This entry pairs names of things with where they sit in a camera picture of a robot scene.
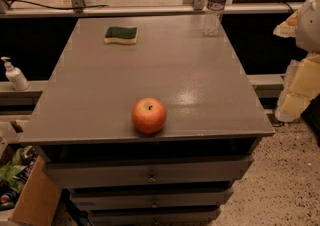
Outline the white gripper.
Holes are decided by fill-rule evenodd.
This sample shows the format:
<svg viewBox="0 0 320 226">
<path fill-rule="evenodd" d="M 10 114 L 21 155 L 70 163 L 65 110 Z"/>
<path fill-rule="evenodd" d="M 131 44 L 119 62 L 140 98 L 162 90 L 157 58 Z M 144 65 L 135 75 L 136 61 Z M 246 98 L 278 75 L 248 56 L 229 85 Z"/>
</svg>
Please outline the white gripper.
<svg viewBox="0 0 320 226">
<path fill-rule="evenodd" d="M 273 34 L 296 38 L 296 45 L 312 52 L 301 61 L 292 60 L 284 77 L 275 117 L 281 122 L 299 118 L 320 94 L 320 0 L 306 0 L 299 10 L 277 25 Z"/>
</svg>

